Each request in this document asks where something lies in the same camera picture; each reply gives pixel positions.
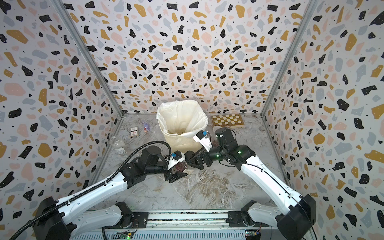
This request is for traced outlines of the black round jar lid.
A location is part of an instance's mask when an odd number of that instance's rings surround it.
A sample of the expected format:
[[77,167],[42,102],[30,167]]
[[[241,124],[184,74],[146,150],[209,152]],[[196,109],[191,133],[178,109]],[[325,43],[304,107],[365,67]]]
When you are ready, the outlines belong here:
[[198,166],[199,165],[199,160],[197,159],[197,155],[193,151],[187,151],[185,153],[185,159],[186,159],[186,163],[189,166],[193,167],[193,166]]

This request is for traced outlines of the black lid brown jar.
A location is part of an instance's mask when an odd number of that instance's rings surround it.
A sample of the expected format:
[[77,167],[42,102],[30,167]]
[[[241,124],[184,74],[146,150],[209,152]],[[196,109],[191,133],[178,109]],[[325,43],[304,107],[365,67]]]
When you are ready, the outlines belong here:
[[188,164],[186,163],[186,161],[182,161],[182,162],[178,162],[177,164],[175,164],[173,167],[172,167],[172,171],[173,173],[182,173],[184,170],[186,170],[188,168]]

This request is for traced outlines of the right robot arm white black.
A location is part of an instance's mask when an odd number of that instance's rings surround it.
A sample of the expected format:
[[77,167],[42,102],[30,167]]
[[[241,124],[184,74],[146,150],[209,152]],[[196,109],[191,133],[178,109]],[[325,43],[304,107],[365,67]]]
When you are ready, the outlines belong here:
[[233,130],[220,128],[215,132],[217,145],[208,133],[200,131],[194,140],[202,145],[197,152],[187,151],[184,156],[190,167],[203,170],[218,161],[225,167],[236,168],[250,177],[275,203],[275,207],[250,201],[239,212],[229,214],[230,226],[248,227],[263,224],[277,229],[287,240],[315,240],[316,202],[310,195],[301,195],[274,173],[246,145],[239,145]]

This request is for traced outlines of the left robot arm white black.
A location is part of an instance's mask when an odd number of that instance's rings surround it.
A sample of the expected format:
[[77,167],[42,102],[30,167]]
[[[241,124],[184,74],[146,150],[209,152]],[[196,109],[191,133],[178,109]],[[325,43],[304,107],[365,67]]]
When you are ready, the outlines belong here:
[[141,156],[123,164],[117,174],[78,192],[54,200],[43,200],[38,208],[33,230],[38,240],[69,240],[76,235],[98,228],[138,228],[132,210],[124,202],[99,210],[90,209],[103,200],[141,182],[147,175],[163,174],[173,183],[185,177],[185,154],[176,151],[163,157],[156,146],[144,148]]

